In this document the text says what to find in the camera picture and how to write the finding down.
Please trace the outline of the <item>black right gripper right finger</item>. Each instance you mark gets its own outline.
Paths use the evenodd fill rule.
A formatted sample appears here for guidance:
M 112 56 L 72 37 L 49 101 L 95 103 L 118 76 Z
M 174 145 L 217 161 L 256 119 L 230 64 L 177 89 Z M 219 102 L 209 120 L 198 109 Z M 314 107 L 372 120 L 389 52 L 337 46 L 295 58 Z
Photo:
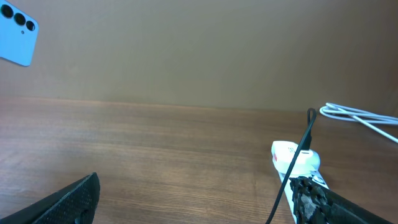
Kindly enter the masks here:
M 290 188 L 297 224 L 392 224 L 311 178 L 291 178 Z

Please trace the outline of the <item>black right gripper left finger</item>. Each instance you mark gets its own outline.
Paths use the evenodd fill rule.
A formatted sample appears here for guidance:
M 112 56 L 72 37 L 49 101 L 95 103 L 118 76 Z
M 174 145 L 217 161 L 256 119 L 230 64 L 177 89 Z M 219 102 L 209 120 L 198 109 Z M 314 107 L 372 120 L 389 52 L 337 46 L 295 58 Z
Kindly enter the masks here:
M 1 218 L 1 224 L 92 224 L 99 199 L 100 180 L 94 172 Z

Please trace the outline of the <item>blue Galaxy smartphone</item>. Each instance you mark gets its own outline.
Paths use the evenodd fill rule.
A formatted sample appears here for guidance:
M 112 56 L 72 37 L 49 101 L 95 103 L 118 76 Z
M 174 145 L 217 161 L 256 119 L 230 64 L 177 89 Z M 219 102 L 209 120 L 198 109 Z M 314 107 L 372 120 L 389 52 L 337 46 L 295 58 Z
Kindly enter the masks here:
M 23 67 L 31 64 L 39 24 L 32 17 L 1 0 L 1 58 Z

